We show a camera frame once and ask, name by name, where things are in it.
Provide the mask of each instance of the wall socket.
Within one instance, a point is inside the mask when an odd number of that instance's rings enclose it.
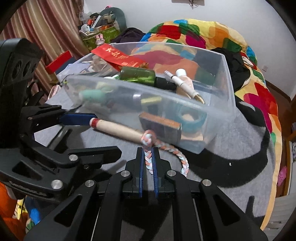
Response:
[[[265,72],[266,72],[266,71],[267,71],[267,69],[268,69],[268,67],[267,67],[266,65],[263,65],[263,66],[262,66],[262,70],[263,70],[263,71],[265,71]]]

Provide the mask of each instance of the teal tape roll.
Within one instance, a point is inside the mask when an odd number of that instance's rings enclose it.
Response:
[[[181,123],[182,131],[187,133],[195,133],[200,130],[207,117],[206,112],[183,105],[177,106],[176,114],[175,121]]]
[[[79,92],[79,98],[82,101],[103,103],[106,100],[106,93],[101,90],[83,90]]]

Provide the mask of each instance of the red band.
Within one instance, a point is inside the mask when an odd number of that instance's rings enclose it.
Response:
[[[90,126],[91,126],[92,128],[94,128],[94,129],[96,129],[96,125],[97,125],[97,123],[98,123],[99,120],[100,120],[100,119],[94,118],[94,119],[91,121]]]

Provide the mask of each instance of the striped curtain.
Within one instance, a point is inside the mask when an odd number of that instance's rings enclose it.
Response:
[[[69,50],[79,59],[89,53],[78,34],[84,0],[27,0],[7,23],[0,39],[26,38],[45,51],[35,73],[45,93],[52,82],[45,66]]]

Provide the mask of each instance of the black cloth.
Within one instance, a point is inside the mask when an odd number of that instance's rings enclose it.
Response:
[[[250,78],[251,72],[244,65],[242,56],[239,53],[229,51],[225,48],[215,48],[212,51],[221,53],[225,56],[229,68],[233,90],[238,91],[242,88],[244,82]]]
[[[115,39],[111,40],[111,43],[140,42],[144,35],[145,33],[137,28],[127,28]]]
[[[229,51],[225,48],[211,49],[214,52],[221,53],[225,56],[229,68],[232,85],[234,91],[242,88],[244,82],[250,78],[251,72],[244,65],[242,56],[239,53]],[[208,54],[206,51],[197,51],[193,61],[198,63],[200,67],[211,73],[213,76],[217,74],[221,62],[220,56]]]

